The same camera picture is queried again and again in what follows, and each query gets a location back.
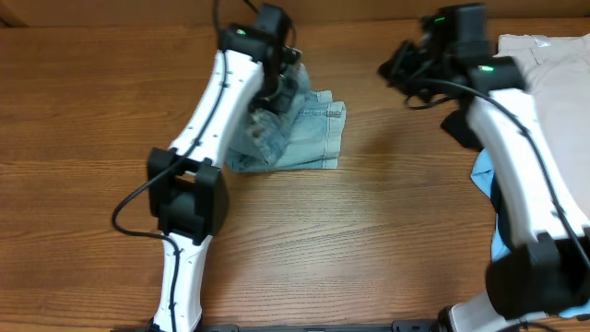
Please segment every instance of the wooden tabletop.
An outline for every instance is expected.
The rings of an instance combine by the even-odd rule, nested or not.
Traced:
[[[579,36],[590,20],[504,19],[501,33]],[[348,119],[339,169],[235,175],[206,263],[207,324],[431,318],[484,287],[494,212],[477,153],[412,112],[375,74],[415,21],[299,26],[314,89]],[[158,241],[112,209],[146,180],[208,81],[210,28],[0,30],[0,331],[107,331],[156,312]],[[121,215],[154,231],[148,199]],[[588,323],[554,320],[568,331]]]

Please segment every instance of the light blue denim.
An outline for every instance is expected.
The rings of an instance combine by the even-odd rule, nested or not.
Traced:
[[[303,65],[296,75],[299,89],[286,112],[257,109],[240,124],[227,157],[233,172],[337,168],[346,107],[331,91],[311,91]]]
[[[486,149],[479,153],[471,172],[471,180],[487,197],[491,196],[491,181],[494,178],[494,165],[490,154]],[[510,253],[510,249],[504,244],[498,232],[498,216],[496,216],[496,231],[491,240],[491,260],[496,261]],[[570,308],[560,313],[561,317],[571,318],[580,314],[590,314],[590,302],[586,305]]]

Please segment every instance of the green led light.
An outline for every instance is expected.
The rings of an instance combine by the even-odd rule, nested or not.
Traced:
[[[494,67],[490,67],[489,65],[479,65],[478,67],[481,71],[494,71]]]

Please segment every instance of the denim fabric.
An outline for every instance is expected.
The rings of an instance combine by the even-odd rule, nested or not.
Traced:
[[[233,172],[337,168],[346,107],[330,91],[311,91],[303,65],[297,82],[286,112],[258,109],[241,124],[227,157]]]

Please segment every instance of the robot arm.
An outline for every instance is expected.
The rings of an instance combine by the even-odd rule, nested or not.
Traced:
[[[223,56],[227,56],[227,69],[223,65]],[[224,71],[228,72],[226,87],[222,87],[222,73]],[[260,62],[253,62],[252,56],[231,50],[226,51],[224,55],[222,51],[218,51],[213,74],[211,75],[203,98],[199,102],[188,125],[172,142],[171,151],[174,151],[173,153],[176,156],[182,156],[193,144],[193,139],[195,139],[197,133],[203,131],[202,143],[193,150],[187,159],[191,162],[203,163],[203,167],[206,167],[214,174],[218,174],[217,176],[220,177],[220,169],[225,162],[232,134],[235,132],[237,124],[246,115],[250,102],[260,91],[263,80],[263,65]],[[219,94],[219,89],[226,89],[226,91],[219,102],[217,111],[211,117],[209,125],[206,126],[207,117],[214,111],[213,105]],[[203,183],[200,179],[196,179],[196,181],[201,184]],[[171,207],[174,209],[174,213],[193,215],[194,210],[198,209],[195,200],[186,193],[181,193],[178,197],[180,199],[177,198],[174,200],[177,206]],[[175,217],[169,214],[165,218]],[[191,217],[189,216],[188,219],[194,221],[193,225],[203,228],[202,225],[199,225],[197,218]],[[174,294],[174,301],[176,302],[176,326],[178,331],[192,332],[196,329],[202,313],[200,305],[201,282],[207,248],[212,239],[209,233],[212,231],[200,231],[198,234],[195,234],[195,231],[198,230],[194,230],[192,234],[187,234],[185,231],[178,229],[182,227],[168,226],[172,227],[168,236],[181,249],[178,278],[176,280]],[[169,306],[173,270],[176,262],[173,248],[167,242],[164,242],[164,254],[162,294],[153,323],[159,327],[160,331],[168,332],[172,331]]]
[[[251,105],[273,110],[281,72],[296,66],[301,57],[299,51],[284,46],[290,24],[282,9],[263,5],[253,27],[234,24],[222,31],[211,79],[193,117],[169,150],[154,148],[149,156],[147,175],[152,179],[196,143],[176,174],[149,187],[151,213],[158,218],[159,229],[180,249],[176,266],[174,248],[164,241],[161,298],[150,332],[193,332],[200,324],[207,249],[229,208],[221,168],[238,124],[246,120]],[[185,173],[194,175],[195,180],[177,177]]]
[[[520,89],[494,90],[490,96],[529,129],[568,221],[580,240],[588,243],[584,231],[590,221],[561,178],[541,132],[533,97]],[[515,250],[505,260],[490,265],[485,291],[444,311],[445,325],[457,332],[500,331],[585,304],[584,262],[554,211],[536,156],[520,129],[479,98],[467,114],[467,123],[494,161],[512,220],[509,241]],[[563,277],[571,276],[579,276],[581,282],[565,282]]]
[[[408,97],[458,99],[464,131],[471,129],[494,163],[508,208],[503,240],[512,249],[489,265],[486,290],[442,310],[431,330],[494,332],[586,304],[590,222],[561,178],[513,59],[491,57],[485,7],[445,7],[421,22],[422,44],[405,41],[379,73]]]

